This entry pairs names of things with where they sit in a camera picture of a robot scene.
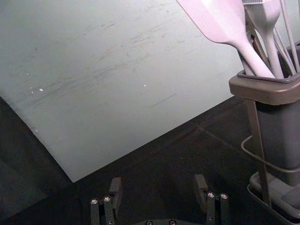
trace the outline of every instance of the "scratched surface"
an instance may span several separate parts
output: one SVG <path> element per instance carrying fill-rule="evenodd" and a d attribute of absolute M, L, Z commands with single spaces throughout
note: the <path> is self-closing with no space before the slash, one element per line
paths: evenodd
<path fill-rule="evenodd" d="M 175 0 L 1 0 L 0 31 L 0 95 L 72 181 L 229 98 L 242 69 Z"/>

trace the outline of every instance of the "gray plastic container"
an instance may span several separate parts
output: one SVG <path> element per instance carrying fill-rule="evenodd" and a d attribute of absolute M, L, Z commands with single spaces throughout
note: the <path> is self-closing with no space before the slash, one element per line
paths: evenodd
<path fill-rule="evenodd" d="M 247 76 L 243 71 L 229 81 L 232 94 L 254 100 L 265 160 L 283 169 L 300 166 L 300 73 L 275 79 Z M 268 171 L 290 186 L 300 183 L 300 172 Z"/>

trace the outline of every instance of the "black table surface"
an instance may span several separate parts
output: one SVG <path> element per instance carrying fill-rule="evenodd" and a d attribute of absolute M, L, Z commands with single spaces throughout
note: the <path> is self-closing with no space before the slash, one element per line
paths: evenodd
<path fill-rule="evenodd" d="M 2 224 L 89 225 L 90 199 L 106 195 L 113 177 L 123 184 L 117 224 L 163 218 L 203 223 L 194 174 L 203 174 L 211 191 L 229 195 L 232 224 L 281 224 L 247 191 L 256 168 L 240 143 L 249 135 L 245 102 L 232 97 Z"/>

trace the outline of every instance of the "scratch mark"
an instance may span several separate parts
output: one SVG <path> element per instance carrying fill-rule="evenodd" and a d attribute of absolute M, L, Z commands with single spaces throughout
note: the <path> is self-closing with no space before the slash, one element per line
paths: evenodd
<path fill-rule="evenodd" d="M 152 5 L 152 6 L 149 6 L 147 7 L 145 10 L 144 10 L 144 13 L 148 12 L 149 10 L 151 9 L 155 9 L 155 8 L 162 8 L 164 6 L 167 6 L 167 5 L 171 5 L 171 4 L 174 4 L 176 2 L 169 2 L 169 3 L 165 3 L 165 4 L 159 4 L 159 5 Z"/>
<path fill-rule="evenodd" d="M 144 42 L 144 43 L 141 42 L 140 44 L 136 44 L 136 45 L 134 45 L 133 47 L 131 47 L 131 48 L 130 48 L 130 51 L 133 50 L 133 49 L 135 49 L 135 48 L 138 48 L 138 47 L 141 48 L 141 47 L 143 47 L 143 46 L 145 46 L 145 45 L 149 45 L 149 44 L 151 44 L 151 43 L 153 44 L 153 43 L 155 43 L 155 41 Z"/>
<path fill-rule="evenodd" d="M 73 111 L 76 107 L 77 107 L 77 106 L 74 105 L 74 106 L 71 107 L 69 110 L 67 110 L 65 113 L 61 114 L 60 117 L 63 117 L 63 116 L 65 116 L 65 115 L 69 115 L 69 113 L 70 113 L 71 111 Z"/>
<path fill-rule="evenodd" d="M 119 64 L 115 64 L 112 67 L 106 67 L 106 68 L 98 69 L 98 70 L 93 72 L 94 75 L 92 76 L 92 78 L 103 81 L 103 80 L 107 79 L 108 77 L 110 77 L 110 74 L 109 74 L 110 72 L 112 72 L 114 70 L 118 70 L 118 69 L 123 68 L 123 67 L 128 67 L 128 66 L 131 67 L 135 64 L 141 63 L 143 60 L 145 60 L 149 56 L 150 56 L 149 54 L 146 54 L 143 57 L 140 57 L 140 58 L 137 58 L 137 59 L 134 59 L 134 60 L 128 60 L 128 61 L 125 61 L 125 62 L 122 62 L 122 63 L 119 63 Z"/>
<path fill-rule="evenodd" d="M 77 37 L 68 37 L 68 38 L 66 38 L 66 41 L 75 41 L 78 38 L 80 38 L 80 36 L 77 36 Z"/>
<path fill-rule="evenodd" d="M 168 100 L 168 99 L 174 97 L 176 94 L 177 94 L 177 93 L 172 94 L 171 96 L 169 96 L 169 97 L 167 97 L 167 98 L 161 100 L 160 102 L 156 103 L 155 105 L 151 106 L 150 108 L 153 108 L 153 107 L 157 106 L 158 104 L 163 103 L 164 101 L 166 101 L 166 100 Z"/>
<path fill-rule="evenodd" d="M 99 61 L 106 59 L 107 57 L 110 57 L 112 52 L 110 52 L 109 50 L 107 50 L 102 56 L 100 56 L 98 59 Z"/>
<path fill-rule="evenodd" d="M 174 14 L 176 14 L 176 13 L 178 13 L 178 12 L 181 12 L 181 11 L 182 11 L 182 9 L 180 9 L 180 10 L 177 10 L 177 11 L 175 11 L 175 12 L 171 13 L 170 15 L 174 15 Z"/>
<path fill-rule="evenodd" d="M 150 39 L 150 37 L 146 37 L 146 38 L 143 38 L 143 39 L 136 40 L 136 41 L 133 42 L 133 44 L 136 43 L 136 42 L 142 42 L 142 41 L 147 40 L 147 39 Z"/>
<path fill-rule="evenodd" d="M 164 26 L 164 25 L 167 24 L 168 22 L 169 22 L 169 21 L 163 22 L 163 23 L 161 23 L 161 24 L 159 24 L 159 25 L 157 25 L 157 26 L 154 26 L 154 27 L 152 27 L 152 28 L 150 28 L 150 29 L 148 29 L 148 30 L 145 30 L 145 31 L 139 33 L 138 35 L 134 36 L 134 37 L 131 38 L 130 40 L 133 40 L 133 41 L 134 41 L 134 40 L 137 40 L 137 39 L 141 39 L 145 34 L 146 34 L 146 35 L 150 35 L 150 34 L 153 34 L 153 33 L 157 32 L 157 31 L 159 31 L 159 30 L 162 30 L 162 29 L 163 29 L 162 26 Z"/>
<path fill-rule="evenodd" d="M 84 35 L 86 35 L 87 33 L 91 32 L 92 30 L 96 29 L 96 27 L 94 27 L 92 24 L 89 25 L 86 29 L 83 30 Z"/>
<path fill-rule="evenodd" d="M 112 27 L 112 26 L 114 26 L 114 25 L 115 25 L 115 23 L 112 23 L 111 25 L 105 27 L 104 29 L 106 30 L 107 28 Z"/>

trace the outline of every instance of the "metal wire handle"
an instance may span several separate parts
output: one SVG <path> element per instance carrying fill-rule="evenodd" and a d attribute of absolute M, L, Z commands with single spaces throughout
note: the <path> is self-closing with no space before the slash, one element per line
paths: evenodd
<path fill-rule="evenodd" d="M 268 167 L 270 167 L 270 168 L 272 168 L 272 169 L 274 169 L 274 170 L 277 170 L 277 171 L 279 171 L 279 172 L 282 172 L 282 173 L 297 173 L 297 172 L 300 172 L 300 167 L 298 167 L 298 168 L 296 168 L 296 169 L 292 169 L 292 170 L 282 169 L 282 168 L 280 168 L 280 167 L 278 167 L 278 166 L 273 165 L 272 163 L 269 163 L 269 162 L 263 160 L 263 159 L 260 158 L 259 156 L 255 155 L 255 154 L 253 154 L 252 152 L 250 152 L 250 151 L 248 151 L 247 149 L 245 149 L 245 146 L 244 146 L 245 143 L 246 143 L 247 141 L 249 141 L 251 138 L 252 138 L 252 135 L 250 135 L 249 137 L 247 137 L 247 138 L 246 138 L 244 141 L 242 141 L 242 143 L 240 144 L 240 147 L 242 148 L 242 150 L 243 150 L 247 155 L 249 155 L 250 157 L 252 157 L 252 158 L 254 158 L 254 159 L 256 159 L 256 160 L 258 160 L 258 161 L 260 161 L 260 162 L 262 162 L 262 163 L 264 163 L 266 166 L 268 166 Z"/>

